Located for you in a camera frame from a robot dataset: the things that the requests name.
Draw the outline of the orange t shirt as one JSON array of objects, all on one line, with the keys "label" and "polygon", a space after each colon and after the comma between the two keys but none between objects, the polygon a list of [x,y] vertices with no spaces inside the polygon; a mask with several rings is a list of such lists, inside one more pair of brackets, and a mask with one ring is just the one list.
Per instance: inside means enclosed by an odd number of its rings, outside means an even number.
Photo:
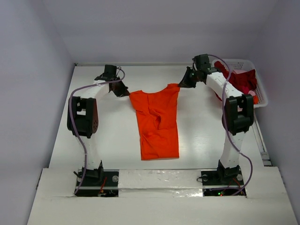
[{"label": "orange t shirt", "polygon": [[177,127],[179,91],[178,84],[171,83],[159,92],[138,90],[129,95],[137,118],[141,160],[180,157]]}]

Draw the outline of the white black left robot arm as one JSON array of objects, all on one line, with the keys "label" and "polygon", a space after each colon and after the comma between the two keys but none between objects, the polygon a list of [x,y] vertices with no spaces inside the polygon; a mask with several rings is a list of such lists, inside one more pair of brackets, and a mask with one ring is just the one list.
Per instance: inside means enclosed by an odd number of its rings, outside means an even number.
[{"label": "white black left robot arm", "polygon": [[102,160],[93,136],[99,127],[97,101],[112,92],[116,97],[126,97],[130,93],[123,83],[125,72],[121,67],[105,65],[104,72],[92,84],[71,92],[68,100],[67,128],[83,147],[84,166],[76,173],[79,181],[90,181],[93,185],[103,182]]}]

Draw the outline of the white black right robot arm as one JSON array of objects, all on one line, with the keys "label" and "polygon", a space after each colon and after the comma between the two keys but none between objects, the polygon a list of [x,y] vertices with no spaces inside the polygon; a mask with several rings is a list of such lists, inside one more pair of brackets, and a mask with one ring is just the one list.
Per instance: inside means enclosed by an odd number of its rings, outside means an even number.
[{"label": "white black right robot arm", "polygon": [[220,69],[213,67],[210,55],[195,56],[191,67],[179,83],[181,88],[195,88],[202,82],[211,88],[222,101],[222,125],[225,129],[223,153],[216,170],[201,173],[202,184],[207,186],[229,185],[240,175],[239,157],[246,133],[254,122],[253,96],[236,89]]}]

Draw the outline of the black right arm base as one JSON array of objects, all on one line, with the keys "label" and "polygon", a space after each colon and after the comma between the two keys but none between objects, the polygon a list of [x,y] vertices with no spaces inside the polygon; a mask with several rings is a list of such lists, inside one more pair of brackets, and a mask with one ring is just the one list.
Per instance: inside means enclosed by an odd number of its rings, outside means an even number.
[{"label": "black right arm base", "polygon": [[229,178],[221,178],[216,170],[201,171],[197,181],[202,183],[203,196],[232,196],[244,186],[242,172],[231,175]]}]

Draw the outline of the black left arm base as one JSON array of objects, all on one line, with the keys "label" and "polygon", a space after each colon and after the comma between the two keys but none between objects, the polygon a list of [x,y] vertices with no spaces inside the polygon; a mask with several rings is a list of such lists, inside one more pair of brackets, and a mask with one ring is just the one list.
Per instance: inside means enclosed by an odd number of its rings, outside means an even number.
[{"label": "black left arm base", "polygon": [[104,170],[102,181],[92,181],[84,178],[75,195],[78,197],[118,197],[118,181],[119,170]]}]

